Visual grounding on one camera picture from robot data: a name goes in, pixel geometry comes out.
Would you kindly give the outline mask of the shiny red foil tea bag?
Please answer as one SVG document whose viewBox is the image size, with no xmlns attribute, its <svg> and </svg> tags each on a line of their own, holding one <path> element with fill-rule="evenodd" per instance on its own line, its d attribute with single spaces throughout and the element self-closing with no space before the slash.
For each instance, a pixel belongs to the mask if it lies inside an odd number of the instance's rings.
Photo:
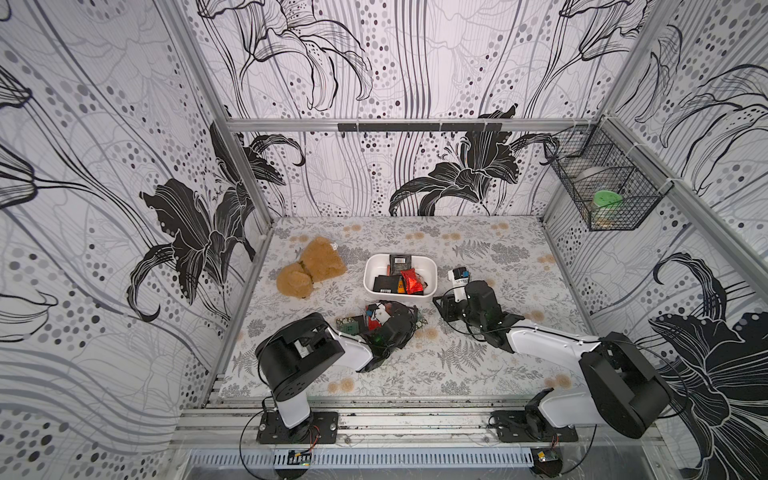
<svg viewBox="0 0 768 480">
<path fill-rule="evenodd" d="M 400 272 L 404 291 L 407 295 L 423 295 L 425 292 L 425 283 L 418 272 L 411 268 Z"/>
</svg>

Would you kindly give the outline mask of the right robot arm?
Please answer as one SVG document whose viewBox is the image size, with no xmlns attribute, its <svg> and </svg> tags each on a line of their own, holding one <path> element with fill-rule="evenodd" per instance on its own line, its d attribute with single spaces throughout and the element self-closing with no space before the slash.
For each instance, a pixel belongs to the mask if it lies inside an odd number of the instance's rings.
<svg viewBox="0 0 768 480">
<path fill-rule="evenodd" d="M 607 425 L 641 438 L 673 403 L 660 372 L 625 335 L 578 335 L 544 327 L 503 311 L 484 281 L 450 289 L 433 301 L 441 318 L 464 324 L 464 334 L 511 354 L 559 365 L 582 378 L 572 389 L 547 387 L 521 411 L 495 413 L 491 421 L 502 441 L 577 440 L 579 426 Z"/>
</svg>

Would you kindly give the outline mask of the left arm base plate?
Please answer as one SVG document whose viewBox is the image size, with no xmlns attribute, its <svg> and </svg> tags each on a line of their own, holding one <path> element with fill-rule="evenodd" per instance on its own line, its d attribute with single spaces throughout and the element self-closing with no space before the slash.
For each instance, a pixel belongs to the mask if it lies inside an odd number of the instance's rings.
<svg viewBox="0 0 768 480">
<path fill-rule="evenodd" d="M 338 434 L 339 414 L 333 411 L 311 412 L 295 427 L 285 426 L 277 411 L 262 415 L 257 432 L 259 444 L 334 444 Z"/>
</svg>

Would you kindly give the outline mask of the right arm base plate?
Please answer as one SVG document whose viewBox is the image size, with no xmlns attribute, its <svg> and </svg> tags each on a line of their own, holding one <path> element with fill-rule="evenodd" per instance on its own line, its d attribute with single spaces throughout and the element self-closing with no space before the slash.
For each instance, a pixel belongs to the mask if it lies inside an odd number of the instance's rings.
<svg viewBox="0 0 768 480">
<path fill-rule="evenodd" d="M 577 442 L 577 431 L 571 427 L 552 426 L 541 414 L 523 410 L 493 411 L 488 421 L 503 443 L 569 443 Z"/>
</svg>

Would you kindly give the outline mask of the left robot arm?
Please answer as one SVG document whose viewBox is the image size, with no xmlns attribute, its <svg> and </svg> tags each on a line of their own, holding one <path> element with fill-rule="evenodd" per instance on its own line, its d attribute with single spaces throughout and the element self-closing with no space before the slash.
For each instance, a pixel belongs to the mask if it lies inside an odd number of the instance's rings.
<svg viewBox="0 0 768 480">
<path fill-rule="evenodd" d="M 414 336 L 420 311 L 396 301 L 369 305 L 347 324 L 332 326 L 311 313 L 279 328 L 255 349 L 257 371 L 268 386 L 283 426 L 304 426 L 312 412 L 306 390 L 325 372 L 341 366 L 357 373 L 378 369 Z"/>
</svg>

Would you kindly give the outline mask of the black barcode tea bag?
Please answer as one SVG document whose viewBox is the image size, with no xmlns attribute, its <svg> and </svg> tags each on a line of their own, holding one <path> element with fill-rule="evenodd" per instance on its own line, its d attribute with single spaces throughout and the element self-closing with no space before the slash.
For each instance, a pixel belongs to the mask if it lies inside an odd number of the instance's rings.
<svg viewBox="0 0 768 480">
<path fill-rule="evenodd" d="M 389 256 L 389 272 L 391 275 L 412 268 L 412 256 L 409 254 L 391 254 Z"/>
</svg>

